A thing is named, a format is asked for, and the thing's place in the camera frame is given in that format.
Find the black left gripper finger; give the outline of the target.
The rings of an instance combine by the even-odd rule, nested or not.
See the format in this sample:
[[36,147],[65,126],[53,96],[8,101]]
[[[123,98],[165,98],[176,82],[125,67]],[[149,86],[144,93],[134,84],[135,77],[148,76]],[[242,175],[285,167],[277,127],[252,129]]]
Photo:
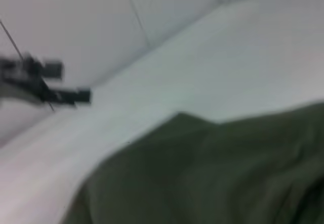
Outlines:
[[45,61],[42,68],[42,77],[49,79],[62,79],[64,65],[61,61]]
[[59,105],[75,106],[76,104],[90,104],[92,92],[90,89],[57,89],[50,88],[48,102]]

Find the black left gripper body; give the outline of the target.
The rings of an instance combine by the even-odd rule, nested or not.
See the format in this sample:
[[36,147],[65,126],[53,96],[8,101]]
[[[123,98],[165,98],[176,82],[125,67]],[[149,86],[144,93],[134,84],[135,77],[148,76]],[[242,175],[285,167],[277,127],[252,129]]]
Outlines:
[[52,90],[45,83],[52,78],[52,60],[33,56],[1,56],[1,98],[19,99],[32,104],[52,103]]

